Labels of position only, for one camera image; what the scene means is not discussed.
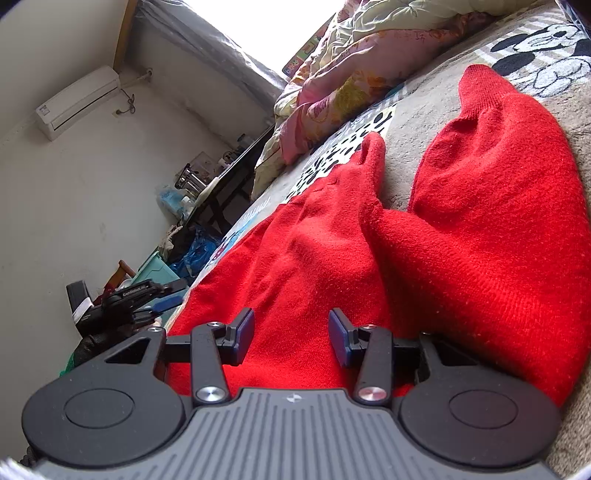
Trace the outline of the blue plastic bag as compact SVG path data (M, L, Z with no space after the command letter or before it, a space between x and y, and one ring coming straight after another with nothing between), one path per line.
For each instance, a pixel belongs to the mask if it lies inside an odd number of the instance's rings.
M166 263L168 267L188 285L197 279L198 274L217 249L221 239L198 224L181 228L172 237L172 249Z

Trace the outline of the dark side table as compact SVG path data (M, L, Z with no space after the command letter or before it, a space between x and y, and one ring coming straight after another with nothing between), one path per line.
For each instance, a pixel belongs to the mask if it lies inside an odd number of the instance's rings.
M211 190L205 195L204 201L194 206L188 219L183 222L184 228L192 229L194 224L199 224L205 229L214 228L221 236L228 233L232 224L225 218L224 210L235 197L250 202L250 194L245 191L245 187L254 177L256 161L266 141L273 135L273 130L273 126L267 128L218 176L216 182L208 184Z

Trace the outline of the metal rack on table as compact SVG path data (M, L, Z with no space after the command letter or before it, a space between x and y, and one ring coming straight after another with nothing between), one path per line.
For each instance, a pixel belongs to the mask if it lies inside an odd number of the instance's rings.
M177 189L187 189L200 194L207 184L198 177L197 171L191 168L190 163L187 163L177 174L174 186Z

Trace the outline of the grey window curtain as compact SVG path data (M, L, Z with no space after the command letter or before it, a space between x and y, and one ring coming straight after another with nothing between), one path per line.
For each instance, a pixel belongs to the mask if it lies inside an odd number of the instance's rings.
M140 1L136 16L197 57L266 109L287 86L283 75L246 53L184 1Z

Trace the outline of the colourful alphabet play mat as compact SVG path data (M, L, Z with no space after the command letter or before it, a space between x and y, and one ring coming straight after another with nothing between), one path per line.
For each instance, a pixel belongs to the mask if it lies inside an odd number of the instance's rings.
M325 32L327 32L329 28L329 23L331 23L331 18L325 21L325 23L322 24L322 27L318 28L318 30L315 31L315 33L304 42L304 45L297 50L297 53L287 61L287 64L283 66L283 69L281 69L281 72L283 72L285 77L288 79L294 77L294 74L297 73L297 70L300 69L301 65L304 64L304 61L307 60L308 57L311 56L311 53L315 51L315 48L318 47L318 44L322 40L322 36L325 35Z

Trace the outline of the floral quilted comforter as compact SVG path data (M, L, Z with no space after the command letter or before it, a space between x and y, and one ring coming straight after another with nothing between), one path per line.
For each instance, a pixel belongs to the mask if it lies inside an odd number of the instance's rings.
M444 51L526 1L348 1L273 106L252 198Z

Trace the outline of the white wall air conditioner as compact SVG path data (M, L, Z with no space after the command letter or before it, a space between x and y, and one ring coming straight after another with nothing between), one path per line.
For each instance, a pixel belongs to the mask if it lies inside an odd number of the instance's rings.
M119 75L102 66L70 84L35 110L35 121L49 141L54 141L76 121L116 96Z

